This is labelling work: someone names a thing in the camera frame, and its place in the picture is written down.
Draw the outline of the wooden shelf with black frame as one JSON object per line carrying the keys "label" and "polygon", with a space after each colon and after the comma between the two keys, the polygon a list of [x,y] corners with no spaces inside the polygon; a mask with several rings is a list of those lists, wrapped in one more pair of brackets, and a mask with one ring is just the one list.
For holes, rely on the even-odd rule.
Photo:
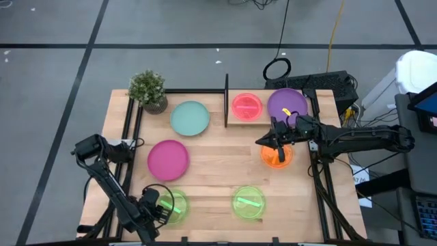
{"label": "wooden shelf with black frame", "polygon": [[[267,102],[268,99],[270,97],[270,95],[275,92],[276,90],[263,90],[263,89],[254,89],[254,90],[250,90],[250,89],[230,89],[229,88],[229,80],[226,79],[225,80],[225,110],[226,110],[226,114],[227,114],[227,124],[230,125],[257,125],[257,126],[261,126],[261,125],[269,125],[270,124],[270,116],[268,114],[268,110],[267,110]],[[231,110],[231,103],[232,100],[241,93],[251,93],[256,95],[262,102],[263,105],[263,111],[262,114],[260,115],[260,117],[258,119],[256,119],[255,121],[252,122],[243,122],[240,121],[239,119],[237,119]],[[310,100],[308,98],[306,98],[306,101],[308,103],[308,114],[310,113]]]}

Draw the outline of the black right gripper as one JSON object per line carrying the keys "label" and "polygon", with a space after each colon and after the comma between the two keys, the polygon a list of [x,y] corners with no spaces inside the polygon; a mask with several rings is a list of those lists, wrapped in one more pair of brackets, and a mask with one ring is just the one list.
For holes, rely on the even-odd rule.
{"label": "black right gripper", "polygon": [[277,148],[279,161],[285,161],[285,152],[283,145],[294,144],[299,140],[297,131],[290,128],[284,121],[278,121],[275,117],[271,117],[270,132],[265,134],[255,143],[269,148]]}

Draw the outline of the orange transparent plastic plate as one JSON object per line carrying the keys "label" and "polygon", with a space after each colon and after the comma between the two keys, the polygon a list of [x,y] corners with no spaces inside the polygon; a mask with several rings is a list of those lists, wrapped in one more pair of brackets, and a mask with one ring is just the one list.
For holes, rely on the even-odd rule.
{"label": "orange transparent plastic plate", "polygon": [[285,160],[283,162],[280,162],[279,153],[277,150],[266,146],[262,146],[260,156],[263,162],[269,167],[275,169],[283,169],[288,166],[294,158],[294,150],[291,146],[284,146],[283,150],[285,153]]}

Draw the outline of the white paper sheet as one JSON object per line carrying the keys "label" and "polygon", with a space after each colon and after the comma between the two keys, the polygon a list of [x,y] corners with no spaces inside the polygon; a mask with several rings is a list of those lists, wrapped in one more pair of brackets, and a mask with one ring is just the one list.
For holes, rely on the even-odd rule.
{"label": "white paper sheet", "polygon": [[[359,185],[362,182],[370,181],[368,169],[364,169],[363,171],[361,171],[362,167],[358,165],[351,165],[350,167],[352,168],[354,184]],[[371,197],[359,198],[358,202],[360,206],[365,208],[372,208],[373,206],[371,202]]]}

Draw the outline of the black tablet screen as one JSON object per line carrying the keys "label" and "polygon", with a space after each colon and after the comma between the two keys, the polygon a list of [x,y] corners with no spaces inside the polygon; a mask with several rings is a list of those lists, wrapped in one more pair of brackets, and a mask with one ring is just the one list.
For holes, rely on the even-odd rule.
{"label": "black tablet screen", "polygon": [[437,90],[409,93],[409,99],[408,109],[416,113],[420,131],[437,135]]}

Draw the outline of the red transparent plastic plate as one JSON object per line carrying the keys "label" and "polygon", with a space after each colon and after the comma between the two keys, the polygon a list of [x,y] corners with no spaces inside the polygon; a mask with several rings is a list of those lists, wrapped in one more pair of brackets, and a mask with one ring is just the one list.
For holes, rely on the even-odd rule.
{"label": "red transparent plastic plate", "polygon": [[252,122],[260,117],[263,111],[261,100],[254,94],[238,94],[231,103],[233,115],[243,122]]}

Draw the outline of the purple opaque plate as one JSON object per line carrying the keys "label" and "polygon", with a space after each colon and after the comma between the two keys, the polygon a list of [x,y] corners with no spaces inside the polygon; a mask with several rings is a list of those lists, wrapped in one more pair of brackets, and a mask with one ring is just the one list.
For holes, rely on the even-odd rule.
{"label": "purple opaque plate", "polygon": [[[282,112],[282,108],[288,109],[292,113],[291,116]],[[308,114],[308,103],[300,92],[283,88],[270,95],[267,110],[270,117],[275,117],[278,121],[287,121],[290,127],[294,127],[297,116]]]}

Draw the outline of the black aluminium table frame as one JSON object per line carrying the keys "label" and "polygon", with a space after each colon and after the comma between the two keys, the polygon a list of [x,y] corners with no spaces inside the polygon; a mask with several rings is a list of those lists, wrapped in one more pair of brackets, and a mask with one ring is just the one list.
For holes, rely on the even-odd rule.
{"label": "black aluminium table frame", "polygon": [[[125,128],[129,137],[144,140],[135,155],[129,193],[140,195],[142,189],[156,182],[147,168],[147,156],[160,141],[174,139],[188,149],[190,165],[168,187],[182,191],[190,205],[183,222],[160,229],[158,242],[249,242],[268,243],[278,238],[282,243],[310,242],[323,239],[314,181],[307,173],[310,164],[307,144],[294,146],[292,163],[283,169],[267,166],[255,141],[268,131],[267,126],[233,125],[232,114],[225,109],[234,91],[171,90],[169,108],[150,115],[132,110],[125,120],[128,97],[125,90],[111,93],[102,135],[119,139]],[[210,123],[202,134],[185,137],[172,130],[171,110],[178,104],[196,100],[210,112]],[[232,197],[243,186],[257,187],[264,194],[266,209],[255,221],[239,218],[232,210]]]}

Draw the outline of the green transparent plastic plate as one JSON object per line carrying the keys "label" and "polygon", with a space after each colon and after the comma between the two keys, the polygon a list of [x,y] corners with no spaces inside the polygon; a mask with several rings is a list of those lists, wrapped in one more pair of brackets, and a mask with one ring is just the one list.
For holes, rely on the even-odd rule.
{"label": "green transparent plastic plate", "polygon": [[158,203],[164,208],[170,210],[173,208],[173,212],[168,220],[168,224],[181,223],[188,215],[190,206],[188,198],[181,190],[171,190],[172,195],[166,191],[159,199]]}
{"label": "green transparent plastic plate", "polygon": [[232,195],[231,207],[237,217],[246,220],[261,219],[266,209],[266,198],[257,187],[244,186]]}

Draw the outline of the black computer case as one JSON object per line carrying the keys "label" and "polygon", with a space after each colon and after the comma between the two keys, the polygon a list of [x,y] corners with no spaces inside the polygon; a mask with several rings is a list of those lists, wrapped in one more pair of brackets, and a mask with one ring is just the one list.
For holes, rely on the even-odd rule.
{"label": "black computer case", "polygon": [[354,77],[345,70],[269,80],[264,88],[277,90],[286,87],[295,90],[332,90],[339,115],[358,100]]}

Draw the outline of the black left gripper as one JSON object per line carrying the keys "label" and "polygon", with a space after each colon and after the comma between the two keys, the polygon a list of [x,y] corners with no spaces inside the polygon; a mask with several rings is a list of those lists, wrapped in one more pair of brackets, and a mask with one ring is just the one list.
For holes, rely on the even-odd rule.
{"label": "black left gripper", "polygon": [[158,196],[142,196],[139,199],[140,211],[149,221],[156,221],[159,224],[168,223],[172,210],[157,204],[158,199]]}

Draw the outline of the magenta opaque plate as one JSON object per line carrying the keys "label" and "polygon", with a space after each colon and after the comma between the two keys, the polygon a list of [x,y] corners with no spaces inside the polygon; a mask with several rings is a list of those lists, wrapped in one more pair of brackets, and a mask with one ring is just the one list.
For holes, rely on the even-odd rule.
{"label": "magenta opaque plate", "polygon": [[177,180],[188,169],[189,163],[187,148],[172,139],[157,143],[147,156],[147,168],[159,181]]}

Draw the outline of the grey equipment cart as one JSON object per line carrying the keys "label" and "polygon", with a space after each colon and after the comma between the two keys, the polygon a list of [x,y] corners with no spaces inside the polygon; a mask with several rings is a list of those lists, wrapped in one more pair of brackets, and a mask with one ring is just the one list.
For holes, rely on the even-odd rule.
{"label": "grey equipment cart", "polygon": [[417,193],[437,195],[437,135],[419,129],[418,117],[408,109],[409,103],[407,94],[395,96],[399,123],[415,138],[415,147],[405,154],[410,186]]}

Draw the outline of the potted plant in striped pot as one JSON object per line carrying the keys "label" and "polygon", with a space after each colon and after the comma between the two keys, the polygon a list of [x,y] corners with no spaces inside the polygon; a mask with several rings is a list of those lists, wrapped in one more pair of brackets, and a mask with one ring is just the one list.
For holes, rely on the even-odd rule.
{"label": "potted plant in striped pot", "polygon": [[137,73],[130,79],[127,95],[149,114],[158,115],[168,106],[164,82],[165,79],[153,70]]}

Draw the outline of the white trash bin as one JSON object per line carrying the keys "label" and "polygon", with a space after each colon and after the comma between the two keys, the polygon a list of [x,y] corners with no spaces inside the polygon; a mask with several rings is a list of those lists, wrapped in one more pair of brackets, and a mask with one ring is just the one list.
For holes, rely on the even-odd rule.
{"label": "white trash bin", "polygon": [[395,108],[395,95],[415,93],[437,82],[437,55],[425,51],[409,51],[393,69],[362,99],[366,114]]}

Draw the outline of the black backlit keyboard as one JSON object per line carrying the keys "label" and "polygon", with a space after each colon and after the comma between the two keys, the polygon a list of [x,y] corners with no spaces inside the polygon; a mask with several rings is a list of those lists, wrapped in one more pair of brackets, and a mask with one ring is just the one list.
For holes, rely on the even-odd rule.
{"label": "black backlit keyboard", "polygon": [[437,241],[437,197],[415,195],[412,206],[421,237]]}

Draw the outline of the pale teal opaque plate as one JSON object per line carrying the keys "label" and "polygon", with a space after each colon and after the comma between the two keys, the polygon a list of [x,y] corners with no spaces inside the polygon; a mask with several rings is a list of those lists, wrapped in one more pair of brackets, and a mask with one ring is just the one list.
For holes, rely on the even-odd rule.
{"label": "pale teal opaque plate", "polygon": [[170,115],[172,129],[183,136],[195,136],[207,129],[208,109],[200,102],[189,100],[178,104]]}

